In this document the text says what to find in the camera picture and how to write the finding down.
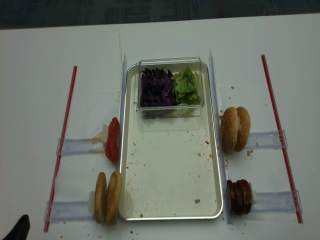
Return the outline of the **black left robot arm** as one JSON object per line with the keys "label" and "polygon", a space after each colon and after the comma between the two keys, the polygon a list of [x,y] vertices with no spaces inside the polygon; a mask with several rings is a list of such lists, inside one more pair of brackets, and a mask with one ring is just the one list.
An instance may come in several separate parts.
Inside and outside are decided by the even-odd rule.
{"label": "black left robot arm", "polygon": [[26,240],[30,228],[29,216],[24,214],[20,217],[11,231],[3,238],[3,240]]}

